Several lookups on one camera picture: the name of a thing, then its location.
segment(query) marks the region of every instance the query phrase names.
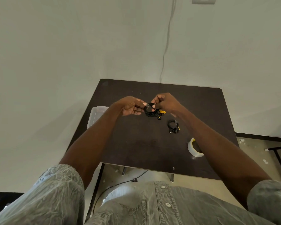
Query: denim shirt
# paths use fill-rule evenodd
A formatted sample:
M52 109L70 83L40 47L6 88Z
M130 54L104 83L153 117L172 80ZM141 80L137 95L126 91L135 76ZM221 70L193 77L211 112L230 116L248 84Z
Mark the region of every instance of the denim shirt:
M281 224L281 182L259 182L248 211L207 193L165 182L129 183L104 200L86 224ZM60 164L0 212L0 224L83 224L84 186L77 171Z

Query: person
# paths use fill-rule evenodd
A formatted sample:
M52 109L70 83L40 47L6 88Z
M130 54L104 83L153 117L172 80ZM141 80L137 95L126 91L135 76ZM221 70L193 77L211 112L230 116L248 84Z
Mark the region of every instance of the person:
M245 209L207 193L164 182L134 182L112 191L87 224L281 224L281 182L208 127L170 93L154 109L180 118L206 159ZM83 224L84 190L120 115L140 115L146 103L128 96L113 103L68 149L60 163L0 212L0 224Z

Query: shirt sleeve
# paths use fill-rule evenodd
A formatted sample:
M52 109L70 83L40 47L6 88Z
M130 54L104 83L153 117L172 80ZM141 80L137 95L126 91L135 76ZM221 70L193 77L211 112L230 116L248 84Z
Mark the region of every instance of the shirt sleeve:
M247 197L248 210L277 225L281 225L281 182L264 180L251 189Z
M70 165L59 164L0 212L0 224L83 224L83 213L82 179Z

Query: clear plastic container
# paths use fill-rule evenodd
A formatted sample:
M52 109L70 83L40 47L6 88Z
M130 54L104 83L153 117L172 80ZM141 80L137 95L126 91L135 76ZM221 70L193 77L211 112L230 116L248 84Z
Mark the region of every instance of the clear plastic container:
M87 129L91 127L104 112L108 109L108 106L94 106L90 111L90 118L88 119Z

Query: table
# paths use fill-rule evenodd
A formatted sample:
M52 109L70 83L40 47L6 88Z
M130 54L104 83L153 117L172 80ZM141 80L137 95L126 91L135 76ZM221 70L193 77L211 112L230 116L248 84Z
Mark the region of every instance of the table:
M164 92L171 93L199 119L238 146L224 95L219 88L101 79L69 147L86 130L92 107L110 106L128 95L151 102L158 93ZM177 134L169 133L169 119L174 117L170 114L162 116L161 120L145 114L120 117L101 162L220 180L205 157L195 158L189 153L187 144L193 136L179 119L176 120L179 121L181 131ZM104 165L96 181L87 219L91 214L103 169Z

